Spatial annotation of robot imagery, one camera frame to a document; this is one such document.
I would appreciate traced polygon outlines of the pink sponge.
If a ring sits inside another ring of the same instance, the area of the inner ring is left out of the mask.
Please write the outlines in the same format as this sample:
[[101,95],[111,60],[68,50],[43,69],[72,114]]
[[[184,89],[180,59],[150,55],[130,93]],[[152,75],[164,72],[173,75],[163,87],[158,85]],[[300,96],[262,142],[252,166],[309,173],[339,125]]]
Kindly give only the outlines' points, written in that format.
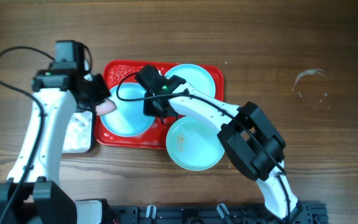
[[115,110],[117,110],[116,104],[109,99],[105,100],[103,103],[95,107],[95,112],[98,116],[103,116],[112,113]]

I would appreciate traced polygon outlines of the light blue plate top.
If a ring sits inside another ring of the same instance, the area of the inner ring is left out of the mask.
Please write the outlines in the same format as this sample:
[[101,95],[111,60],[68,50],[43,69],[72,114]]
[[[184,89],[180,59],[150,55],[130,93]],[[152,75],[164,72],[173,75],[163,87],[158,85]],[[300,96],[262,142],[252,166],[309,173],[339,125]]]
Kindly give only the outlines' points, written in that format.
[[185,79],[198,91],[214,98],[216,94],[216,85],[211,74],[203,67],[194,64],[177,65],[165,74],[166,77],[176,75]]

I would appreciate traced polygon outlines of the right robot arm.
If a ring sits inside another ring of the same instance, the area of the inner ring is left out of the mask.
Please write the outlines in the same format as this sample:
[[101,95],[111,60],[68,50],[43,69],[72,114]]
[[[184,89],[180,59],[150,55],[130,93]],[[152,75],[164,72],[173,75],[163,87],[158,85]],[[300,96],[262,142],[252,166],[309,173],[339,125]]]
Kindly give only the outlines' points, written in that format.
[[219,101],[184,78],[161,76],[151,65],[136,72],[135,80],[146,91],[143,100],[153,115],[185,115],[211,127],[234,167],[257,183],[266,209],[285,223],[295,221],[300,209],[284,169],[286,143],[255,103]]

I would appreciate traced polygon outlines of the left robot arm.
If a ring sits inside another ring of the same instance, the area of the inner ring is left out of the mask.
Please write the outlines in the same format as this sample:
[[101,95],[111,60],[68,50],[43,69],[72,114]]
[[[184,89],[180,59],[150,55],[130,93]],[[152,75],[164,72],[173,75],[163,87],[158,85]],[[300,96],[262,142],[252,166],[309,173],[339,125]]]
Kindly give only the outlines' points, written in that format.
[[110,97],[100,74],[90,80],[86,45],[59,40],[47,69],[32,79],[30,123],[19,157],[0,184],[0,223],[112,223],[105,199],[72,200],[59,186],[60,159],[74,113],[94,112]]

